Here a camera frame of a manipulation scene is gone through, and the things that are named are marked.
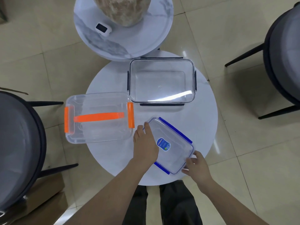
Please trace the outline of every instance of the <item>leg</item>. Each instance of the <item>leg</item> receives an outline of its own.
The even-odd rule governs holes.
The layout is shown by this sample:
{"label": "leg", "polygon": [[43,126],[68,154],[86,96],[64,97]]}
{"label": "leg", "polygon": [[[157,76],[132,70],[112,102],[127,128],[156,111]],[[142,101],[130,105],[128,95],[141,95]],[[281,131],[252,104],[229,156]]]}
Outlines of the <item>leg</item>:
{"label": "leg", "polygon": [[291,112],[294,112],[294,111],[297,111],[297,110],[300,110],[299,106],[290,106],[290,107],[287,107],[287,108],[284,108],[284,109],[281,109],[281,110],[274,111],[274,112],[269,113],[267,115],[260,116],[260,117],[258,117],[258,119],[265,119],[265,118],[275,117],[275,116],[291,113]]}
{"label": "leg", "polygon": [[78,166],[78,163],[72,164],[72,165],[67,165],[67,166],[55,167],[55,168],[51,168],[51,169],[48,169],[48,170],[42,170],[38,177],[42,178],[42,177],[45,177],[45,176],[48,176],[48,175],[56,174],[56,173],[59,173],[59,172],[65,171],[65,170],[69,170],[69,169],[71,169],[73,167],[76,167],[76,166]]}
{"label": "leg", "polygon": [[31,106],[51,106],[51,105],[60,105],[64,102],[53,102],[53,101],[33,101],[28,102]]}
{"label": "leg", "polygon": [[182,180],[160,185],[159,189],[164,225],[202,225],[195,199]]}
{"label": "leg", "polygon": [[143,185],[138,185],[122,225],[146,225],[147,197],[147,188]]}
{"label": "leg", "polygon": [[225,67],[227,67],[229,65],[232,65],[233,63],[236,63],[236,62],[238,62],[240,60],[243,60],[243,59],[245,59],[245,58],[247,58],[247,57],[249,57],[249,56],[251,56],[253,54],[256,54],[259,51],[262,51],[263,50],[263,46],[264,46],[264,43],[261,44],[261,45],[259,45],[259,46],[257,46],[257,47],[255,47],[255,48],[253,48],[252,50],[249,50],[248,52],[242,54],[241,56],[237,57],[236,59],[232,60],[231,62],[228,62],[225,65]]}

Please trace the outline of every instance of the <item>stone vase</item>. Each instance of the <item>stone vase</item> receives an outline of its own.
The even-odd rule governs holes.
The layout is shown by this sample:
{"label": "stone vase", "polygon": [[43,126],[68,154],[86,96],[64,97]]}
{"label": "stone vase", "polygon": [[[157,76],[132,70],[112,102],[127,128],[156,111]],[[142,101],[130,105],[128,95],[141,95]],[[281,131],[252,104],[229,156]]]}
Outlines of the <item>stone vase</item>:
{"label": "stone vase", "polygon": [[130,27],[147,12],[151,0],[95,0],[102,12],[116,24]]}

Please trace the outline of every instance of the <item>black pants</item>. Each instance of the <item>black pants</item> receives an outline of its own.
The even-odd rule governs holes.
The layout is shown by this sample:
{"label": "black pants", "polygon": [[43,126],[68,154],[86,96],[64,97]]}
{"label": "black pants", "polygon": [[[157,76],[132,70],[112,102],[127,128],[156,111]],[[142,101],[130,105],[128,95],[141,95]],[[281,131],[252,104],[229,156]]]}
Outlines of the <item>black pants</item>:
{"label": "black pants", "polygon": [[[195,199],[182,180],[160,185],[160,211],[163,225],[202,225]],[[123,225],[145,225],[147,189],[138,185]]]}

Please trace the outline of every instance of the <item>black chair leg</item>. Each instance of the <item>black chair leg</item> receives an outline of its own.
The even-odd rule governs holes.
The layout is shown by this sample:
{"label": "black chair leg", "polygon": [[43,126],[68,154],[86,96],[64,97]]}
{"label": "black chair leg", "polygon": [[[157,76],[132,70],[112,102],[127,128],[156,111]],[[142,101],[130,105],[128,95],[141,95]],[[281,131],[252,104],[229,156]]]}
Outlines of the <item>black chair leg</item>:
{"label": "black chair leg", "polygon": [[225,67],[227,67],[229,65],[232,65],[233,63],[236,63],[236,62],[238,62],[240,60],[243,60],[243,59],[245,59],[247,57],[250,57],[251,55],[256,54],[259,51],[262,51],[263,50],[263,46],[264,46],[264,43],[261,44],[261,45],[259,45],[259,46],[257,46],[257,47],[255,47],[255,48],[253,48],[252,50],[249,50],[248,52],[242,54],[241,56],[237,57],[236,59],[232,60],[231,62],[228,62],[225,65]]}
{"label": "black chair leg", "polygon": [[299,106],[290,106],[290,107],[287,107],[287,108],[269,113],[267,115],[263,115],[261,117],[258,117],[258,119],[265,119],[265,118],[275,117],[275,116],[291,113],[291,112],[294,112],[294,111],[297,111],[297,110],[300,110]]}
{"label": "black chair leg", "polygon": [[61,105],[64,102],[54,102],[54,101],[33,101],[28,102],[31,106],[51,106],[51,105]]}
{"label": "black chair leg", "polygon": [[55,167],[55,168],[51,168],[51,169],[48,169],[48,170],[42,170],[38,176],[38,178],[42,178],[42,177],[45,177],[45,176],[48,176],[48,175],[52,175],[52,174],[56,174],[56,173],[59,173],[59,172],[62,172],[62,171],[65,171],[65,170],[69,170],[73,167],[76,167],[78,166],[78,163],[75,163],[75,164],[71,164],[71,165],[66,165],[66,166],[60,166],[60,167]]}

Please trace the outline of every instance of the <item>clear plastic container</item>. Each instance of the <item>clear plastic container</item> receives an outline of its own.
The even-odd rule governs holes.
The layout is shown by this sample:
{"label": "clear plastic container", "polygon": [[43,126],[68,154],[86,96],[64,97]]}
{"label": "clear plastic container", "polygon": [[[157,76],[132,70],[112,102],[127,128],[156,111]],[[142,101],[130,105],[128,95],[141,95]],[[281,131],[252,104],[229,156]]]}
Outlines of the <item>clear plastic container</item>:
{"label": "clear plastic container", "polygon": [[124,140],[133,129],[133,103],[127,93],[74,95],[66,101],[65,133],[70,143]]}
{"label": "clear plastic container", "polygon": [[127,89],[143,104],[189,103],[195,98],[194,64],[183,58],[142,58],[130,62]]}
{"label": "clear plastic container", "polygon": [[148,123],[159,147],[154,164],[167,174],[177,174],[185,166],[186,158],[192,156],[193,142],[161,117],[152,117]]}

